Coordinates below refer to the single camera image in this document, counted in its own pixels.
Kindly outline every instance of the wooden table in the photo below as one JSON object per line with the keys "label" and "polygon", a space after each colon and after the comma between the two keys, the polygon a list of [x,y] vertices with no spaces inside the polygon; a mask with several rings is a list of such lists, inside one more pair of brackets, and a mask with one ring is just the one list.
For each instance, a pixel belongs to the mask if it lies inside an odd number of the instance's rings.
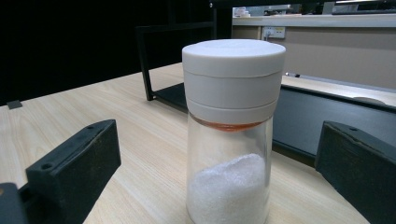
{"label": "wooden table", "polygon": [[[182,82],[180,64],[151,71],[154,90]],[[187,115],[146,101],[141,74],[0,107],[0,183],[85,126],[117,121],[122,165],[86,223],[191,223],[185,206]],[[367,223],[313,168],[272,153],[269,223]]]}

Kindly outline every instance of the white shelf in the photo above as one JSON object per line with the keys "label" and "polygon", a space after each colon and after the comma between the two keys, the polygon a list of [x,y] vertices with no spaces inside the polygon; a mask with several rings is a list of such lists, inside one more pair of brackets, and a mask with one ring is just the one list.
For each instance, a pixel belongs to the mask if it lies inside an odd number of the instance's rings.
{"label": "white shelf", "polygon": [[233,25],[298,27],[396,27],[396,14],[282,15],[233,18]]}

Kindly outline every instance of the white cap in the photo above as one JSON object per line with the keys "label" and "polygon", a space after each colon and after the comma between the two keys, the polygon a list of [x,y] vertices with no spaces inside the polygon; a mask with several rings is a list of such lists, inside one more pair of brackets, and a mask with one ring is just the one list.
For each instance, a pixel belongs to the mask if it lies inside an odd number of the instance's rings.
{"label": "white cap", "polygon": [[275,111],[285,48],[261,40],[223,39],[182,50],[187,107],[225,124],[267,120]]}

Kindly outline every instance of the salt grinder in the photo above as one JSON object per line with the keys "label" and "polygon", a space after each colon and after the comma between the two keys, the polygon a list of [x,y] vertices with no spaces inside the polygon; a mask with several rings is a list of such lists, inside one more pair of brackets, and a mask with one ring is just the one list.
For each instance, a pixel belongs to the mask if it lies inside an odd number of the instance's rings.
{"label": "salt grinder", "polygon": [[189,109],[187,209],[195,224],[262,224],[285,48],[224,39],[182,50]]}

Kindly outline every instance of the salt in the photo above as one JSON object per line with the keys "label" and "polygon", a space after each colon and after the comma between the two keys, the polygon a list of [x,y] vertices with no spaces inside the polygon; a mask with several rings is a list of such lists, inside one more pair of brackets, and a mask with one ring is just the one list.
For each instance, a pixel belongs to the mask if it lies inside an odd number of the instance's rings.
{"label": "salt", "polygon": [[196,223],[262,224],[267,209],[265,161],[248,154],[206,168],[191,178],[187,207]]}

